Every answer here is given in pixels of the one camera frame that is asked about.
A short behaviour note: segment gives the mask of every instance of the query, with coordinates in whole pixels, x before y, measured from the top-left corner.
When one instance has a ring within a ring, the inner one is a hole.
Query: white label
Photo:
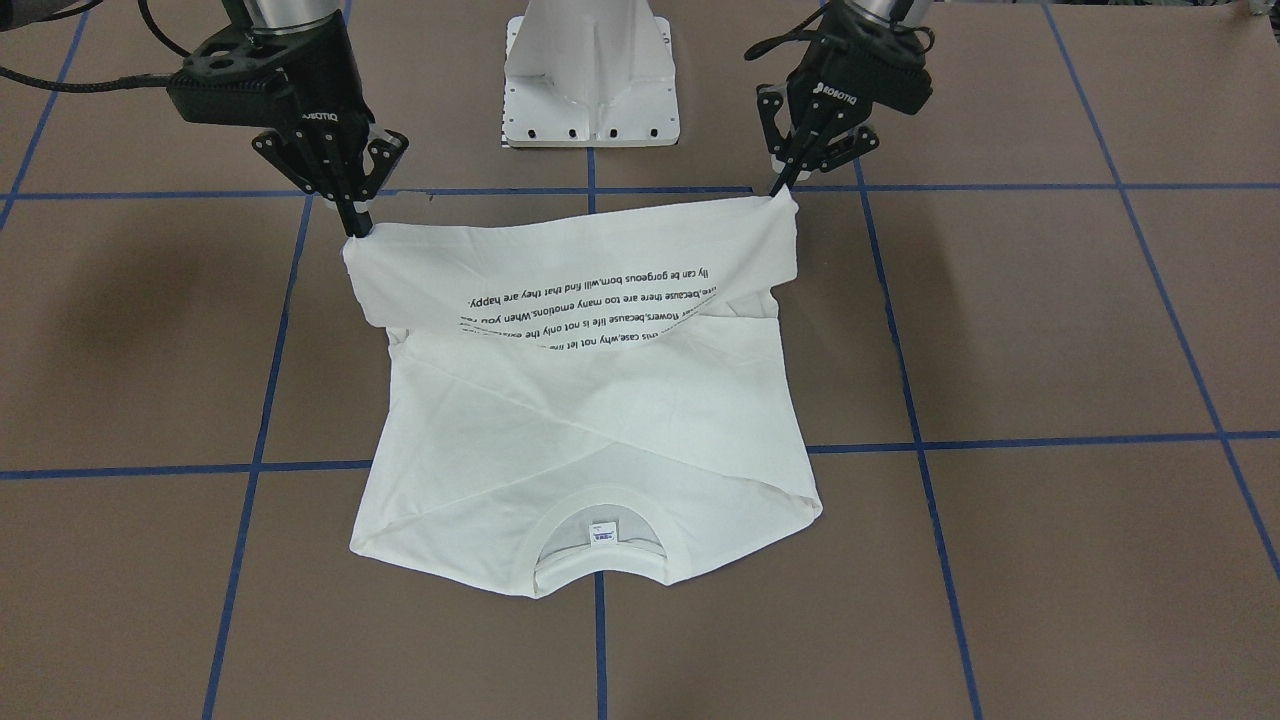
[[[618,544],[617,523],[593,523],[588,530],[591,544]]]

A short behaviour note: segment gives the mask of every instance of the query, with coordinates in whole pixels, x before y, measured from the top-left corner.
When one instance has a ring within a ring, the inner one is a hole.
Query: black cable
[[[151,31],[151,35],[156,36],[156,40],[163,42],[165,47],[177,53],[179,58],[191,55],[191,53],[188,53],[182,45],[170,40],[169,36],[160,29],[160,26],[156,24],[156,19],[151,17],[151,6],[147,4],[147,0],[138,0],[138,14],[142,15],[142,22],[147,26],[147,29]]]
[[[54,82],[47,79],[24,76],[17,70],[10,70],[0,65],[0,77],[9,78],[22,85],[50,90],[55,92],[111,92],[115,90],[133,90],[136,87],[165,87],[169,85],[169,76],[125,76],[108,82]]]
[[[101,4],[102,4],[102,0],[88,0],[88,3],[84,3],[79,8],[72,8],[70,10],[63,10],[60,13],[54,13],[52,15],[49,15],[47,18],[40,19],[40,20],[36,20],[36,22],[37,23],[51,23],[54,20],[65,20],[67,18],[74,18],[76,15],[78,15],[81,13],[87,13],[87,12],[92,10],[93,8],[97,8]]]

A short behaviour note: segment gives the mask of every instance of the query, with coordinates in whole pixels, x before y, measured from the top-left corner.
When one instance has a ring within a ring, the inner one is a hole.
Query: robotiq logo
[[[824,85],[822,82],[819,82],[818,86],[813,88],[813,94],[814,95],[829,95],[829,96],[835,97],[836,100],[844,100],[845,102],[849,102],[850,105],[858,102],[858,99],[854,97],[852,95],[845,92],[844,90],[836,90],[835,87],[831,87],[829,85]]]

